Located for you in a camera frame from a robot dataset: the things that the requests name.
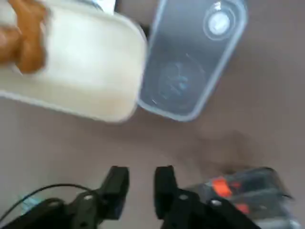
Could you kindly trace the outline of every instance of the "transparent container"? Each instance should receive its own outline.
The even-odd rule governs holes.
[[[243,0],[161,0],[139,105],[178,121],[196,118],[246,24]]]
[[[224,197],[217,193],[215,181],[219,179],[225,180],[230,195]],[[250,169],[217,177],[188,189],[198,193],[203,203],[218,196],[226,198],[262,229],[300,228],[289,209],[293,198],[273,169]]]

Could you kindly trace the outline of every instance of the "orange component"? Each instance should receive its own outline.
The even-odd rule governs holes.
[[[239,182],[233,182],[232,184],[231,184],[231,186],[233,186],[234,188],[240,188],[241,187],[241,184],[239,183]]]
[[[250,213],[249,207],[246,204],[235,204],[235,207],[246,215]]]
[[[225,178],[220,177],[212,181],[213,189],[221,197],[230,197],[232,192]]]

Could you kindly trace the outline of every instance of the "circular label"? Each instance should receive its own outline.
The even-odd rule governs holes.
[[[229,30],[230,19],[226,13],[219,11],[210,16],[208,26],[212,34],[219,36]]]

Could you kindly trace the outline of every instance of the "clear plastic container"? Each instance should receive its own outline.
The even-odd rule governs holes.
[[[161,0],[139,105],[178,121],[196,118],[246,24],[243,0]]]
[[[222,196],[234,204],[262,229],[298,229],[299,223],[289,209],[292,197],[278,174],[270,168],[251,169],[217,177],[188,188],[199,194],[203,203],[218,197],[216,180],[225,180],[230,195]]]
[[[80,2],[42,2],[51,10],[46,64],[29,75],[0,66],[0,96],[106,122],[128,119],[145,65],[141,28]],[[0,23],[15,22],[11,6],[0,1]]]

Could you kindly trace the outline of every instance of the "screw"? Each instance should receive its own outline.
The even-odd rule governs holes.
[[[93,196],[91,196],[91,195],[87,195],[87,196],[84,197],[85,200],[89,200],[89,199],[92,199],[92,198],[93,198]]]
[[[185,195],[185,194],[182,194],[182,195],[179,196],[179,199],[181,199],[181,200],[186,200],[188,198],[189,197],[187,195]]]
[[[212,199],[211,203],[215,206],[221,206],[221,202],[219,200],[216,200],[216,199]]]

